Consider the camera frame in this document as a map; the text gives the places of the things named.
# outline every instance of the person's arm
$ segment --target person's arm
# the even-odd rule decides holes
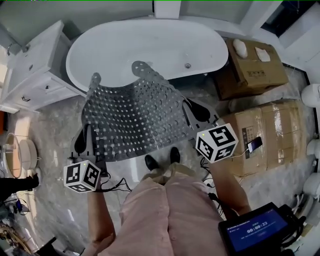
[[[91,244],[95,248],[106,238],[109,238],[110,244],[116,238],[115,227],[103,193],[88,193],[88,227]]]
[[[210,164],[210,172],[218,198],[235,210],[239,215],[251,211],[244,189],[237,182],[235,176],[225,167],[224,161]],[[223,208],[224,215],[230,219],[228,209]]]

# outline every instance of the display screen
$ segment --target display screen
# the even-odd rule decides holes
[[[228,227],[227,233],[236,252],[251,247],[274,235],[287,222],[274,210],[268,210],[241,224]]]
[[[261,137],[256,137],[253,141],[248,143],[249,152],[251,153],[252,151],[259,148],[260,146],[262,146]]]

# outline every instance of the foot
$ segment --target foot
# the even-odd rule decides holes
[[[146,167],[148,167],[150,171],[160,168],[158,162],[151,155],[147,154],[144,158],[144,161]]]
[[[176,147],[171,148],[170,161],[171,161],[171,164],[173,164],[173,163],[179,164],[180,163],[180,153]]]
[[[38,187],[42,181],[41,169],[39,167],[36,167],[35,169],[29,169],[27,173],[28,178],[32,178],[33,187]]]

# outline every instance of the brown cardboard box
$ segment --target brown cardboard box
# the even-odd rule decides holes
[[[305,156],[306,128],[301,117],[302,103],[298,100],[278,100],[223,117],[239,139],[235,156],[258,136],[263,143],[252,153],[246,151],[243,156],[223,161],[234,175],[245,177]]]
[[[288,83],[284,66],[273,46],[242,40],[248,53],[247,58],[243,59],[237,55],[233,40],[228,38],[225,42],[229,51],[228,64],[210,73],[222,100],[260,95]],[[262,62],[255,47],[266,50],[270,61]]]

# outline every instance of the white cabinet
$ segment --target white cabinet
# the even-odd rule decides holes
[[[76,95],[85,96],[71,85],[67,76],[66,57],[71,42],[63,34],[63,26],[58,21],[43,31],[31,40],[27,52],[20,51],[8,63],[0,110],[1,106],[7,106],[15,110],[13,112],[34,111]]]

